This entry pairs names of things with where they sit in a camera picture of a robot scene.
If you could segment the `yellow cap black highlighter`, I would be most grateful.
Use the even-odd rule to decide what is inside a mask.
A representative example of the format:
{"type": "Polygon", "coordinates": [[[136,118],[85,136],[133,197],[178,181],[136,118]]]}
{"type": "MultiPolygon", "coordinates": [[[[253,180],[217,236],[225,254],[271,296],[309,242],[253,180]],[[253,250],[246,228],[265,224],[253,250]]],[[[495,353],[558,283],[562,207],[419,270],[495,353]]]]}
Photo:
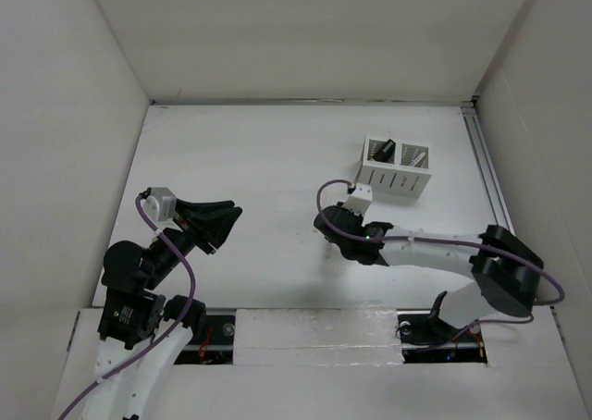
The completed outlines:
{"type": "Polygon", "coordinates": [[[393,140],[385,141],[374,151],[372,160],[380,163],[387,163],[395,154],[396,143],[393,140]]]}

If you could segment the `thin white yellow pencil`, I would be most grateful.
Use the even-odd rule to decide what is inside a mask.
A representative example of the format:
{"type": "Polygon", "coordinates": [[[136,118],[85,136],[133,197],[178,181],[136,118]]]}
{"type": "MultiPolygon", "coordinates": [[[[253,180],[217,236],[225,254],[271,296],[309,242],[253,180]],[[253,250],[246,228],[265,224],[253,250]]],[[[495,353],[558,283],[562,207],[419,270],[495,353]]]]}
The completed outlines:
{"type": "Polygon", "coordinates": [[[416,167],[417,165],[419,165],[423,159],[426,156],[426,152],[422,152],[420,154],[418,154],[410,163],[410,167],[416,167]]]}

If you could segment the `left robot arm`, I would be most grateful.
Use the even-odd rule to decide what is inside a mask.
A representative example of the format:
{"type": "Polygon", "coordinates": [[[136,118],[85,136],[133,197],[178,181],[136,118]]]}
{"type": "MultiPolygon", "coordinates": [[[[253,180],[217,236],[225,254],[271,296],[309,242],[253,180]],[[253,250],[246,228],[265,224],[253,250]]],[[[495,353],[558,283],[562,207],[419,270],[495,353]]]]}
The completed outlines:
{"type": "Polygon", "coordinates": [[[105,304],[98,325],[94,382],[83,419],[143,419],[182,349],[206,330],[204,303],[187,295],[167,298],[156,288],[177,266],[190,268],[195,248],[215,253],[242,210],[231,201],[190,203],[167,188],[149,188],[136,209],[154,232],[147,247],[119,241],[104,256],[105,304]]]}

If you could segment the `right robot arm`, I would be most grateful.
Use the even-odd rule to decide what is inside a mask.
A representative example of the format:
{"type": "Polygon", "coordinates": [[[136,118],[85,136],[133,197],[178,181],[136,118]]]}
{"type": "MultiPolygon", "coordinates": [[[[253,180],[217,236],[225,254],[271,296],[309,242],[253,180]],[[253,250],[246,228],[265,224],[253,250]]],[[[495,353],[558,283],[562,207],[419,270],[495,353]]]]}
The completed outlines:
{"type": "Polygon", "coordinates": [[[415,266],[468,278],[458,290],[441,290],[424,314],[399,315],[405,343],[434,349],[481,324],[534,319],[544,264],[500,226],[477,235],[422,235],[389,222],[366,223],[363,211],[339,202],[320,210],[314,227],[344,258],[364,266],[415,266]]]}

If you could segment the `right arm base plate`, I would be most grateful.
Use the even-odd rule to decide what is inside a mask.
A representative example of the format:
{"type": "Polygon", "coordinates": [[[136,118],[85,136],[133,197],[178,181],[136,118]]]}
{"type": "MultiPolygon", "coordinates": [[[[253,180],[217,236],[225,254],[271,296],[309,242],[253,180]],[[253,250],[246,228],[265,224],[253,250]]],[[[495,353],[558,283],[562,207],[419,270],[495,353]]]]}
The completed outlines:
{"type": "Polygon", "coordinates": [[[395,336],[405,364],[485,364],[479,331],[461,331],[443,322],[430,323],[428,311],[399,311],[395,336]]]}

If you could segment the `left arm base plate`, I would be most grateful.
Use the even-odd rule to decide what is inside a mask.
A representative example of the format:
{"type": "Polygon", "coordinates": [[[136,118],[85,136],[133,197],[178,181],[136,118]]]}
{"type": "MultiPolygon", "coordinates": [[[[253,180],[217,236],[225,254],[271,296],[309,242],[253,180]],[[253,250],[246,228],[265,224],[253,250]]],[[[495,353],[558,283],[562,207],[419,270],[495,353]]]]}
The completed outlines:
{"type": "Polygon", "coordinates": [[[206,323],[179,354],[175,364],[233,364],[235,309],[208,309],[206,323]]]}

